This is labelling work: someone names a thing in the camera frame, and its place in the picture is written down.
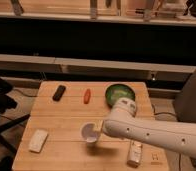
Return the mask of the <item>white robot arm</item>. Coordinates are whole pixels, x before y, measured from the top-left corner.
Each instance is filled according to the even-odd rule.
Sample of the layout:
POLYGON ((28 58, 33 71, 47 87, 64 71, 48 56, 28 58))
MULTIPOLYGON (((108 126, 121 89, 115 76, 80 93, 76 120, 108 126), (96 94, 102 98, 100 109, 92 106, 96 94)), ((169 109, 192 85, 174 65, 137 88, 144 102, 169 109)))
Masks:
POLYGON ((134 100, 119 98, 103 119, 102 132, 109 137, 140 141, 196 159, 196 124, 146 120, 135 117, 135 113, 134 100))

